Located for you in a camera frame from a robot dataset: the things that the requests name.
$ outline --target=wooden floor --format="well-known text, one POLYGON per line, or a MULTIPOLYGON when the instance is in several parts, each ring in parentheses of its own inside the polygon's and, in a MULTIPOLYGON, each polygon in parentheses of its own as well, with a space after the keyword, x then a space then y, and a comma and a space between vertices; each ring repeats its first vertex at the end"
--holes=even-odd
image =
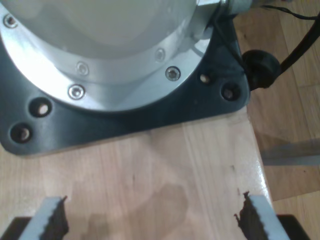
MULTIPOLYGON (((319 0, 280 4, 306 16, 320 11, 319 0)), ((260 49, 283 61, 313 21, 257 8, 234 23, 243 53, 260 49)), ((272 87, 252 92, 248 112, 261 151, 320 138, 320 39, 272 87)), ((277 213, 294 214, 311 239, 320 239, 320 167, 266 166, 265 173, 277 213)))

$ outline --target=wooden surface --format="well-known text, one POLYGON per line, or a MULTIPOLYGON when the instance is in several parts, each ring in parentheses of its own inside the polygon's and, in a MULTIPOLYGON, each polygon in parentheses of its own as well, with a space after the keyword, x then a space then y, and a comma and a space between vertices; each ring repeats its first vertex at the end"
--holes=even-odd
POLYGON ((0 232, 66 195, 68 240, 244 240, 242 193, 269 198, 243 110, 0 166, 0 232))
MULTIPOLYGON (((278 1, 279 6, 316 16, 319 0, 278 1)), ((253 9, 235 25, 243 51, 266 50, 282 61, 313 24, 276 10, 253 9)), ((261 151, 320 138, 320 40, 269 89, 252 92, 250 120, 261 151)), ((279 214, 294 214, 312 240, 320 239, 319 166, 267 166, 265 174, 279 214)))

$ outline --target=black mounting plate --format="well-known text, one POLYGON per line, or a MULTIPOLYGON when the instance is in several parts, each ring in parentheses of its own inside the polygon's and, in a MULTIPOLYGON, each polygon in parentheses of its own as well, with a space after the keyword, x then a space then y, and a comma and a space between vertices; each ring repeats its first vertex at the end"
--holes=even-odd
MULTIPOLYGON (((221 23, 230 44, 239 52, 232 20, 221 23)), ((209 49, 192 76, 176 91, 156 103, 122 113, 98 113, 57 102, 28 81, 0 44, 0 142, 10 153, 32 155, 84 145, 102 139, 235 112, 250 98, 247 78, 219 37, 213 33, 209 49), (211 77, 204 84, 200 75, 211 77), (223 91, 235 91, 226 99, 223 91), (36 117, 30 104, 45 98, 51 105, 45 117, 36 117), (28 128, 29 141, 12 138, 28 128)))

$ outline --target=wooden table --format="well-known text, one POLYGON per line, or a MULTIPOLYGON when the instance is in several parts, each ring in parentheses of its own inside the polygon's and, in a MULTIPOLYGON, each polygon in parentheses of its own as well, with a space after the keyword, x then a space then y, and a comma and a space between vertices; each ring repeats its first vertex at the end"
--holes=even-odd
POLYGON ((245 109, 45 156, 0 148, 0 233, 68 196, 66 240, 244 240, 246 191, 270 200, 245 109))

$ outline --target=black cable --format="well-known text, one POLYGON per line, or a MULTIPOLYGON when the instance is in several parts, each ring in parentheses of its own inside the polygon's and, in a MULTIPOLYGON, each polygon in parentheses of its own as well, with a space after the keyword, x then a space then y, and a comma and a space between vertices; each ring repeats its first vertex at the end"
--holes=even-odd
POLYGON ((320 37, 320 13, 316 17, 314 24, 309 32, 305 35, 300 44, 293 50, 293 52, 281 63, 281 72, 284 73, 290 68, 320 37))
POLYGON ((284 13, 291 14, 292 16, 295 16, 296 18, 302 19, 302 20, 316 20, 318 18, 317 16, 303 16, 290 11, 288 8, 281 7, 281 6, 262 5, 261 7, 265 9, 276 9, 284 13))
MULTIPOLYGON (((309 32, 305 35, 305 37, 300 42, 300 44, 281 63, 281 73, 279 74, 279 75, 281 75, 288 68, 290 68, 296 61, 298 61, 306 53, 306 51, 315 43, 315 41, 320 37, 320 13, 318 14, 318 16, 302 16, 302 15, 299 15, 299 14, 296 14, 296 13, 290 11, 289 9, 287 9, 285 7, 275 7, 275 6, 270 6, 270 5, 264 5, 263 7, 270 8, 270 9, 277 9, 277 10, 283 11, 285 13, 291 14, 291 15, 295 16, 296 18, 299 18, 302 20, 314 20, 313 26, 311 27, 309 32)), ((248 68, 246 63, 243 61, 242 56, 240 56, 239 53, 227 41, 227 38, 225 37, 223 31, 219 27, 218 20, 220 19, 221 15, 222 15, 221 4, 219 4, 213 14, 212 24, 214 26, 215 32, 220 37, 222 43, 228 49, 228 51, 231 53, 233 58, 243 68, 247 77, 250 78, 252 76, 250 69, 248 68)))

